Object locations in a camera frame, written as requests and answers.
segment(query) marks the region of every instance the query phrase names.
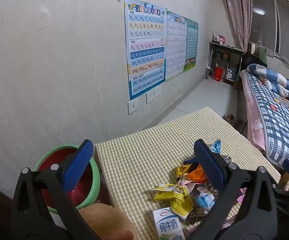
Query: white label tag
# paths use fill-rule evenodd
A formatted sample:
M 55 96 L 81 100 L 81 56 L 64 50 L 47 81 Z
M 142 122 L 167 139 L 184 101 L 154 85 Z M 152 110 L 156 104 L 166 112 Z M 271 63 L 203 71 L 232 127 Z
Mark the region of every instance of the white label tag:
M 253 128 L 255 129 L 255 131 L 257 131 L 257 130 L 261 129 L 262 127 L 263 127 L 262 123 L 260 123 L 260 124 L 255 125 Z

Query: electrical socket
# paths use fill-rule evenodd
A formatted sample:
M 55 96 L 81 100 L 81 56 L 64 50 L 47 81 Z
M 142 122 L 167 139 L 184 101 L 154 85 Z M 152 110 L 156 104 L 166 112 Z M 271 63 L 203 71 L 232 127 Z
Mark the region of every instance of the electrical socket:
M 156 87 L 155 88 L 155 98 L 160 95 L 160 92 L 161 92 L 161 88 Z
M 150 89 L 146 93 L 147 104 L 149 104 L 155 98 L 154 95 L 155 95 L 155 90 L 154 89 Z
M 138 110 L 138 99 L 133 99 L 128 102 L 128 114 L 131 114 L 136 110 Z

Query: brown fuzzy fabric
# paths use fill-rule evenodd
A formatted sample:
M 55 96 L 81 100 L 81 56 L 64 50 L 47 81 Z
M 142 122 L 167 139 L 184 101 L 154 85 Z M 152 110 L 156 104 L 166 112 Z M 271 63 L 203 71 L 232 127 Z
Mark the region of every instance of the brown fuzzy fabric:
M 115 234 L 129 230 L 133 233 L 134 239 L 137 232 L 125 213 L 117 208 L 102 203 L 92 204 L 79 210 L 80 215 L 100 237 L 106 238 Z

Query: tablecloth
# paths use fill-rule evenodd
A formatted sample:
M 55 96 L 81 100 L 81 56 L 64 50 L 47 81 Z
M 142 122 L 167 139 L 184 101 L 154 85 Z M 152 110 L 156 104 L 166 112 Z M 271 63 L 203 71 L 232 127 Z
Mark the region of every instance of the tablecloth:
M 95 146 L 112 204 L 127 214 L 140 240 L 156 240 L 158 235 L 152 210 L 169 206 L 153 202 L 152 188 L 160 183 L 176 183 L 175 167 L 194 156 L 194 143 L 207 145 L 221 140 L 221 153 L 230 155 L 242 169 L 265 166 L 278 182 L 280 174 L 263 155 L 210 108 L 147 130 L 116 138 Z M 238 212 L 233 206 L 230 215 Z

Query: light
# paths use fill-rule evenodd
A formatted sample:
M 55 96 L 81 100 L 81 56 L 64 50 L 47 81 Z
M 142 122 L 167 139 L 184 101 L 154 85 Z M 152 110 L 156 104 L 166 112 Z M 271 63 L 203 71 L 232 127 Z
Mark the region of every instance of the light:
M 257 14 L 264 15 L 265 11 L 263 9 L 254 8 L 253 11 Z

